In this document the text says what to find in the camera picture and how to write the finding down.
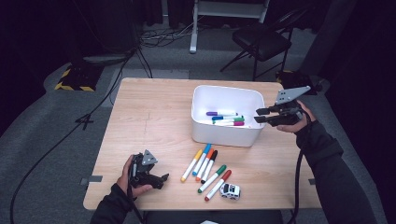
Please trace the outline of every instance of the blue marker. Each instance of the blue marker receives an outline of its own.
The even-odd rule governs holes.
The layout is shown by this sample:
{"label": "blue marker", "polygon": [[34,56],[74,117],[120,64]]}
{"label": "blue marker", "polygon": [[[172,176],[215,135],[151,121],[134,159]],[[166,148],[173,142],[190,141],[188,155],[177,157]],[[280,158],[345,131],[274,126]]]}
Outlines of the blue marker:
{"label": "blue marker", "polygon": [[240,115],[240,116],[215,116],[212,117],[212,120],[216,120],[216,119],[242,119],[244,116]]}
{"label": "blue marker", "polygon": [[201,158],[198,160],[197,164],[195,165],[194,170],[192,171],[192,175],[198,175],[199,169],[201,168],[201,165],[204,162],[206,154],[209,152],[211,147],[212,147],[212,144],[207,144],[206,145],[206,147],[204,149],[204,152],[201,155]]}

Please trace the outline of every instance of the white toy car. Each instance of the white toy car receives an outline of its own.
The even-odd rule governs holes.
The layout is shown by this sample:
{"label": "white toy car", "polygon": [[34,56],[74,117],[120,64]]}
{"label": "white toy car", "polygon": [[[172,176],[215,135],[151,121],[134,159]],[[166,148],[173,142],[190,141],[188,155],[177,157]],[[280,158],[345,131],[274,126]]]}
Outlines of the white toy car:
{"label": "white toy car", "polygon": [[239,200],[239,198],[241,197],[241,189],[239,188],[239,186],[224,183],[220,187],[220,195],[223,198]]}

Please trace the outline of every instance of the hand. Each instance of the hand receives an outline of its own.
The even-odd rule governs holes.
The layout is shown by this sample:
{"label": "hand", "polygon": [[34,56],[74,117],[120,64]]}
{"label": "hand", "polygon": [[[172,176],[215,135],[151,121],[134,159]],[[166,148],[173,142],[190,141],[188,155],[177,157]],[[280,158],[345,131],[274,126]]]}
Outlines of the hand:
{"label": "hand", "polygon": [[[125,195],[127,195],[127,189],[128,189],[128,172],[129,172],[129,168],[132,164],[132,157],[134,155],[131,155],[128,159],[127,162],[125,162],[125,165],[123,166],[122,169],[122,176],[119,177],[119,179],[117,180],[117,184],[120,186],[120,188],[122,189],[122,191],[125,193]],[[134,187],[132,187],[132,194],[134,195],[134,198],[142,195],[143,193],[149,191],[152,189],[151,185],[143,185],[143,186],[139,186],[136,189]]]}
{"label": "hand", "polygon": [[[301,105],[301,108],[309,115],[312,122],[314,120],[316,120],[315,116],[312,114],[311,110],[308,109],[308,107],[306,107],[301,101],[297,101],[297,102]],[[306,114],[304,113],[303,119],[298,121],[296,124],[294,124],[294,125],[277,125],[276,128],[282,132],[285,132],[285,133],[297,133],[303,127],[305,127],[306,124],[307,124],[307,119],[306,119]]]}

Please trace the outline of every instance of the orange marker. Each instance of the orange marker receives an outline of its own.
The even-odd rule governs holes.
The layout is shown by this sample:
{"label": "orange marker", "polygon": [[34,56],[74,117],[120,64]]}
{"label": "orange marker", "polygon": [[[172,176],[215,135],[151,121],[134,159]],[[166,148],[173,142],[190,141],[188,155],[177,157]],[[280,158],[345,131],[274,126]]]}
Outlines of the orange marker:
{"label": "orange marker", "polygon": [[210,148],[209,152],[206,155],[204,163],[202,163],[202,166],[199,169],[198,175],[195,177],[196,181],[200,181],[201,180],[202,174],[204,173],[204,170],[206,169],[206,166],[209,163],[210,158],[212,157],[213,151],[214,151],[213,148]]}

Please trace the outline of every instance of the black cable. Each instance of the black cable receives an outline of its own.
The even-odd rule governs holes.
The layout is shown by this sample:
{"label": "black cable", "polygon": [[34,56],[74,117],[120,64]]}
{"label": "black cable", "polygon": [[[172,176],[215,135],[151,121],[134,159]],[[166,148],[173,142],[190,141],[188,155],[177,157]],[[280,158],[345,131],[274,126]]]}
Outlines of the black cable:
{"label": "black cable", "polygon": [[[119,73],[119,75],[116,77],[116,80],[118,80],[116,86],[120,85],[121,80],[122,80],[122,70],[121,70],[121,72]],[[111,103],[112,105],[114,105],[113,100],[111,100],[111,93],[108,95],[108,100],[110,101],[110,103]]]}
{"label": "black cable", "polygon": [[106,100],[106,98],[110,95],[111,92],[113,92],[116,88],[116,83],[118,83],[118,80],[120,78],[120,74],[122,74],[122,69],[125,66],[125,64],[129,61],[129,59],[131,59],[131,57],[133,56],[133,54],[128,55],[128,57],[124,60],[119,74],[116,78],[116,80],[113,83],[113,86],[111,87],[110,91],[107,93],[107,95],[104,97],[104,99],[91,111],[91,113],[87,114],[86,116],[84,116],[79,122],[78,124],[67,134],[65,135],[59,142],[57,142],[52,148],[50,148],[33,166],[32,168],[30,168],[30,170],[26,173],[26,175],[23,177],[23,179],[21,180],[20,184],[17,186],[17,188],[14,191],[14,194],[12,196],[11,199],[11,204],[9,207],[9,220],[11,224],[14,224],[14,204],[15,204],[15,200],[17,198],[18,192],[20,191],[21,186],[23,185],[24,181],[26,180],[26,178],[30,175],[30,173],[33,172],[33,170],[37,167],[37,165],[42,162],[50,153],[51,151],[53,151],[57,146],[59,146],[64,139],[66,139],[71,133],[73,133],[82,123],[86,123],[88,121],[88,119],[91,117],[91,114],[93,112],[96,111],[97,108],[99,108],[99,106]]}
{"label": "black cable", "polygon": [[[162,34],[162,35],[153,35],[153,36],[148,36],[148,37],[143,37],[142,36],[142,46],[148,47],[148,48],[156,48],[156,47],[165,47],[167,45],[172,44],[175,40],[179,40],[183,38],[186,35],[190,34],[184,34],[182,33],[187,30],[188,27],[182,29],[181,31],[174,31],[172,33],[168,34]],[[148,43],[150,40],[156,40],[156,43]]]}
{"label": "black cable", "polygon": [[[302,144],[302,148],[306,147],[306,144],[308,144],[308,138],[309,135],[311,134],[311,117],[306,113],[306,111],[302,110],[301,111],[306,115],[306,128],[307,128],[307,134],[305,136],[305,140]],[[303,160],[303,152],[300,150],[298,154],[298,159],[297,159],[297,164],[296,164],[296,173],[294,177],[294,211],[291,212],[292,216],[288,222],[288,224],[291,223],[296,223],[296,218],[298,215],[298,210],[300,206],[300,168],[301,168],[301,162]]]}
{"label": "black cable", "polygon": [[143,55],[142,51],[140,49],[138,51],[139,51],[140,55],[142,56],[143,60],[145,61],[146,65],[148,66],[148,70],[146,69],[146,66],[143,64],[143,62],[142,62],[142,60],[141,60],[141,58],[140,58],[138,53],[136,54],[137,58],[139,59],[139,61],[142,64],[143,68],[145,69],[146,74],[148,75],[148,78],[152,78],[152,71],[151,71],[151,68],[149,67],[148,61],[146,61],[146,58]]}
{"label": "black cable", "polygon": [[57,146],[59,146],[59,145],[62,143],[62,141],[64,141],[64,139],[66,139],[66,138],[67,138],[76,128],[78,128],[79,125],[81,125],[84,121],[85,121],[85,120],[82,119],[81,122],[80,122],[78,125],[76,125],[76,127],[74,127],[74,128],[72,129],[72,131],[70,131],[67,135],[65,135],[65,136],[61,139],[61,141],[59,141],[57,144],[55,144],[55,146],[53,146],[49,151],[47,151],[46,154],[44,154],[44,155],[35,163],[35,165],[33,165],[33,167],[27,172],[27,174],[23,177],[23,179],[21,180],[21,182],[20,182],[20,184],[18,185],[17,189],[14,191],[14,194],[13,194],[12,200],[11,200],[11,205],[10,205],[10,207],[9,207],[9,220],[10,220],[11,224],[14,224],[14,203],[15,203],[15,199],[17,198],[17,194],[18,194],[18,192],[20,191],[20,188],[21,188],[23,182],[26,180],[26,178],[29,176],[29,174],[33,172],[33,170],[37,167],[37,165],[38,165],[41,161],[43,161],[44,158],[46,158],[47,155],[49,155],[53,149],[55,149]]}
{"label": "black cable", "polygon": [[290,209],[290,213],[291,213],[291,215],[293,216],[293,210],[292,209]]}

